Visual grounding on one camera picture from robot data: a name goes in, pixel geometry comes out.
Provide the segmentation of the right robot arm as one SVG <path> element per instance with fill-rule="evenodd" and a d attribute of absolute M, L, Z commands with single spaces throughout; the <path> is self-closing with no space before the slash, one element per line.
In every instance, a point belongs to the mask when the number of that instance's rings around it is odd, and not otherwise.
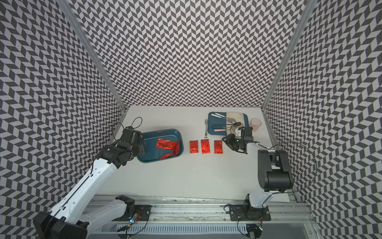
<path fill-rule="evenodd" d="M 293 188 L 294 180 L 288 153 L 275 150 L 254 141 L 251 127 L 238 129 L 240 135 L 229 134 L 222 141 L 238 153 L 250 155 L 257 160 L 259 186 L 248 194 L 244 200 L 244 211 L 251 212 L 266 208 L 266 204 L 274 195 L 285 193 Z"/>

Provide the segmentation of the teal storage box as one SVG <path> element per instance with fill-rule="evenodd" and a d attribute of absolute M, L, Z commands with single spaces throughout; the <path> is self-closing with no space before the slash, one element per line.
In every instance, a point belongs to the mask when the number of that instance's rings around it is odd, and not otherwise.
<path fill-rule="evenodd" d="M 164 129 L 142 134 L 144 154 L 137 156 L 142 163 L 171 159 L 184 152 L 183 139 L 177 129 Z"/>

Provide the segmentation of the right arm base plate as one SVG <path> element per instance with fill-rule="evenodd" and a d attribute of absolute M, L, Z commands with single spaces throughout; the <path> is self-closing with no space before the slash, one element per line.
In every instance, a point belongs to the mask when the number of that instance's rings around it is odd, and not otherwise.
<path fill-rule="evenodd" d="M 263 222 L 267 222 L 271 220 L 271 215 L 269 211 L 269 207 L 261 207 L 261 208 L 245 208 L 243 205 L 231 205 L 229 204 L 225 210 L 230 215 L 231 221 L 259 221 L 260 219 Z"/>

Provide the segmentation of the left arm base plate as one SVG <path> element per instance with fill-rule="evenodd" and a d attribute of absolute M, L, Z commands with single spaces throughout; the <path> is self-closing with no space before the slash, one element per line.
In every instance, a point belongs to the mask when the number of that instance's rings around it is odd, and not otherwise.
<path fill-rule="evenodd" d="M 122 217 L 114 219 L 116 222 L 127 222 L 132 219 L 139 219 L 140 222 L 147 222 L 151 216 L 152 205 L 135 205 L 134 210 L 130 210 Z"/>

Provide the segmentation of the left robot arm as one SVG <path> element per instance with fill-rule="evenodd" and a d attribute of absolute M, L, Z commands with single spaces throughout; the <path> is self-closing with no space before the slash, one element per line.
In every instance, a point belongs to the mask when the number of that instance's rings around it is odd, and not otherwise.
<path fill-rule="evenodd" d="M 129 225 L 139 219 L 135 200 L 124 195 L 85 214 L 84 210 L 107 179 L 121 166 L 144 154 L 143 135 L 132 126 L 126 127 L 120 139 L 105 146 L 95 157 L 91 168 L 77 185 L 48 212 L 33 218 L 41 239 L 86 239 L 107 223 L 127 218 Z"/>

